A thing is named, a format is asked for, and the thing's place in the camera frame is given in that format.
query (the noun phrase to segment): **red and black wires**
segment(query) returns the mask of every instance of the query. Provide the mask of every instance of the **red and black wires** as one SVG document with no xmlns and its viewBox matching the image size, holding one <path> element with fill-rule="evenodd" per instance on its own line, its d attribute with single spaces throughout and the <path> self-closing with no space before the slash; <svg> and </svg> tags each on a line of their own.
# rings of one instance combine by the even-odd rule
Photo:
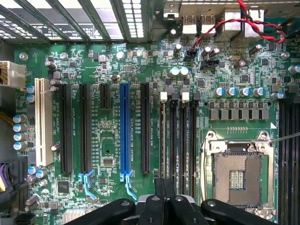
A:
<svg viewBox="0 0 300 225">
<path fill-rule="evenodd" d="M 259 36 L 261 36 L 265 40 L 275 42 L 277 44 L 283 43 L 285 41 L 285 33 L 276 24 L 272 24 L 269 22 L 263 22 L 263 21 L 259 21 L 259 20 L 253 20 L 251 18 L 251 16 L 249 14 L 247 14 L 248 9 L 247 9 L 246 5 L 243 3 L 243 0 L 237 0 L 237 2 L 240 4 L 241 19 L 230 19 L 230 20 L 219 22 L 218 24 L 213 26 L 211 29 L 209 29 L 205 34 L 201 35 L 196 40 L 195 44 L 192 46 L 192 49 L 195 49 L 195 47 L 199 44 L 199 42 L 203 38 L 205 38 L 213 29 L 216 29 L 217 27 L 221 26 L 222 24 L 233 23 L 233 22 L 248 23 L 252 27 L 253 31 L 256 32 L 257 34 L 259 34 Z M 259 30 L 259 27 L 257 26 L 260 24 L 263 24 L 266 27 L 271 27 L 271 28 L 275 29 L 277 31 L 277 33 L 280 35 L 280 37 L 276 38 L 275 36 L 270 36 L 270 35 L 265 34 L 264 32 L 261 32 Z"/>
</svg>

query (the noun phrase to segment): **purple wire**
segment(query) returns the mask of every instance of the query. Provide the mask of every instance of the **purple wire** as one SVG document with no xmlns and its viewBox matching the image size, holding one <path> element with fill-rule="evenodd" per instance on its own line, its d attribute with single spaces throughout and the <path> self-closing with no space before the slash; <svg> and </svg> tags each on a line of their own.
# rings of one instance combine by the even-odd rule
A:
<svg viewBox="0 0 300 225">
<path fill-rule="evenodd" d="M 2 181 L 4 183 L 4 186 L 7 188 L 8 187 L 8 183 L 6 182 L 6 179 L 3 175 L 3 169 L 5 167 L 5 164 L 3 164 L 1 167 L 0 167 L 0 177 L 2 178 Z"/>
</svg>

